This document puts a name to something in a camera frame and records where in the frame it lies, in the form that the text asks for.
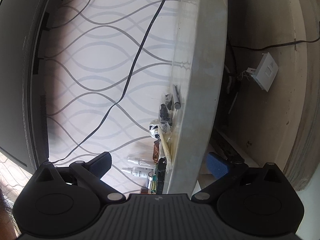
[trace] white electrical outlet box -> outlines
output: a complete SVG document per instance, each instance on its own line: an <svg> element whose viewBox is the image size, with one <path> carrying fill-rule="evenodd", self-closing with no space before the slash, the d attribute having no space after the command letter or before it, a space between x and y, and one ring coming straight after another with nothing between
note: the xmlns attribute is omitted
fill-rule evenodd
<svg viewBox="0 0 320 240"><path fill-rule="evenodd" d="M263 57L255 70L251 74L253 79L258 83L262 90L269 91L269 88L278 72L278 65L270 55L270 53L263 53Z"/></svg>

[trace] metal screw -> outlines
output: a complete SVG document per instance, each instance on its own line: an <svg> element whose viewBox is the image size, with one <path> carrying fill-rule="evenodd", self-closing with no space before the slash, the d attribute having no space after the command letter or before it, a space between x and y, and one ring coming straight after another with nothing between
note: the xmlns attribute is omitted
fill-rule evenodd
<svg viewBox="0 0 320 240"><path fill-rule="evenodd" d="M118 201L122 199L123 195L121 193L110 193L108 194L107 198L111 201Z"/></svg>
<svg viewBox="0 0 320 240"><path fill-rule="evenodd" d="M197 200L207 200L210 198L210 195L206 192L198 192L195 194Z"/></svg>

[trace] round black pad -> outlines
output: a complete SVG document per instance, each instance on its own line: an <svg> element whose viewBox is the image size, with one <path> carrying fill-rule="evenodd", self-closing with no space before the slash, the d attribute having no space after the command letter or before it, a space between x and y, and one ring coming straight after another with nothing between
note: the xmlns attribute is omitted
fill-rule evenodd
<svg viewBox="0 0 320 240"><path fill-rule="evenodd" d="M278 183L276 188L272 183L262 184L261 187L235 187L221 194L217 210L222 220L253 236L279 236L295 232L303 216L303 206L298 196L287 191L282 183Z"/></svg>
<svg viewBox="0 0 320 240"><path fill-rule="evenodd" d="M73 199L64 194L48 194L39 198L36 208L45 215L59 215L68 212L73 206Z"/></svg>
<svg viewBox="0 0 320 240"><path fill-rule="evenodd" d="M281 208L281 202L273 196L254 194L244 200L247 210L257 215L272 215Z"/></svg>
<svg viewBox="0 0 320 240"><path fill-rule="evenodd" d="M97 217L100 201L91 191L67 184L41 184L23 191L14 205L22 232L63 237L84 230Z"/></svg>

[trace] copper coil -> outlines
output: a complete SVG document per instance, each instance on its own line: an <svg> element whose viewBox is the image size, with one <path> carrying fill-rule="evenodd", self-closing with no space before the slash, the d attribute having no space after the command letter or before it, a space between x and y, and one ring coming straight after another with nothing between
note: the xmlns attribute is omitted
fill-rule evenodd
<svg viewBox="0 0 320 240"><path fill-rule="evenodd" d="M159 143L155 143L153 146L152 159L155 163L158 163L159 161Z"/></svg>

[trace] television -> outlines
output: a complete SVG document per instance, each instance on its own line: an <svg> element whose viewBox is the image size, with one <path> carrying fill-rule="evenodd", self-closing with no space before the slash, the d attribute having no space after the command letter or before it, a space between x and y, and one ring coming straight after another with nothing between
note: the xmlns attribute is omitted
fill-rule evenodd
<svg viewBox="0 0 320 240"><path fill-rule="evenodd" d="M44 52L63 0L0 0L0 152L33 174L49 158Z"/></svg>

